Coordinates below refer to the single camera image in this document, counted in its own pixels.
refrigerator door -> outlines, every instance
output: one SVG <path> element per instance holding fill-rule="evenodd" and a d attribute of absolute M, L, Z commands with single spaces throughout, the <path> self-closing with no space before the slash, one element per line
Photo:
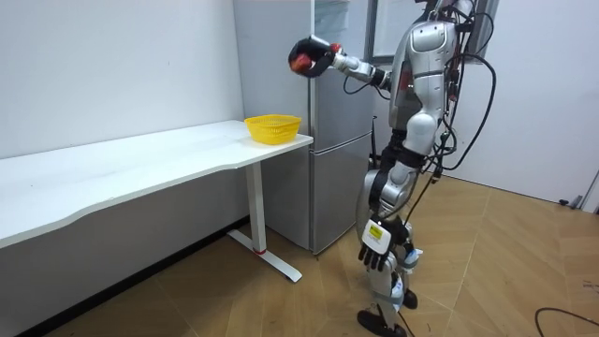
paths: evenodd
<path fill-rule="evenodd" d="M 312 154 L 312 250 L 315 254 L 354 225 L 370 146 L 368 134 L 333 150 Z"/>
<path fill-rule="evenodd" d="M 354 95 L 343 91 L 345 75 L 326 71 L 315 80 L 315 109 L 311 115 L 313 149 L 319 153 L 371 132 L 376 92 L 368 87 Z M 363 83 L 349 79 L 347 89 L 356 90 Z"/>

table leg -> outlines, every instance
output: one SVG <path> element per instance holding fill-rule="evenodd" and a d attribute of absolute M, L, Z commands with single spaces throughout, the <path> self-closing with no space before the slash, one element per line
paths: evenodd
<path fill-rule="evenodd" d="M 250 201 L 252 239 L 246 237 L 236 229 L 229 231 L 228 235 L 248 249 L 254 250 L 258 256 L 282 272 L 288 279 L 297 282 L 301 278 L 301 273 L 266 249 L 266 226 L 264 224 L 264 200 L 262 198 L 260 162 L 248 165 L 245 168 L 245 175 L 247 179 L 248 199 Z"/>

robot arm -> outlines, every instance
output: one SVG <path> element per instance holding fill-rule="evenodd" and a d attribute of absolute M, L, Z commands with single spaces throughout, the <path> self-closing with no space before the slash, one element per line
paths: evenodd
<path fill-rule="evenodd" d="M 296 43 L 288 61 L 293 71 L 307 78 L 318 77 L 332 66 L 348 77 L 391 90 L 390 72 L 349 56 L 340 44 L 328 43 L 319 37 L 310 36 Z"/>

silver refrigerator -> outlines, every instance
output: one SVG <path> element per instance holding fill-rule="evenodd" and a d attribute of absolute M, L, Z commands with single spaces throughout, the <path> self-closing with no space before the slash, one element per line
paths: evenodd
<path fill-rule="evenodd" d="M 245 116 L 295 115 L 302 119 L 299 132 L 314 137 L 310 148 L 262 163 L 266 225 L 318 254 L 355 223 L 371 149 L 373 91 L 347 95 L 345 76 L 333 69 L 315 80 L 288 69 L 291 47 L 314 30 L 314 2 L 234 4 Z M 350 89 L 358 85 L 348 82 Z"/>

laminate floor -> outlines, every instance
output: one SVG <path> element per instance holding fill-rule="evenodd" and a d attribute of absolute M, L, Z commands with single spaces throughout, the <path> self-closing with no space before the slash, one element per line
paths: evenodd
<path fill-rule="evenodd" d="M 420 304 L 402 313 L 417 337 L 537 336 L 544 306 L 599 321 L 599 216 L 444 177 L 410 222 Z M 271 231 L 267 241 L 302 272 L 297 284 L 223 238 L 49 336 L 371 336 L 356 321 L 373 301 L 353 229 L 319 257 Z M 599 337 L 556 313 L 541 325 L 547 337 Z"/>

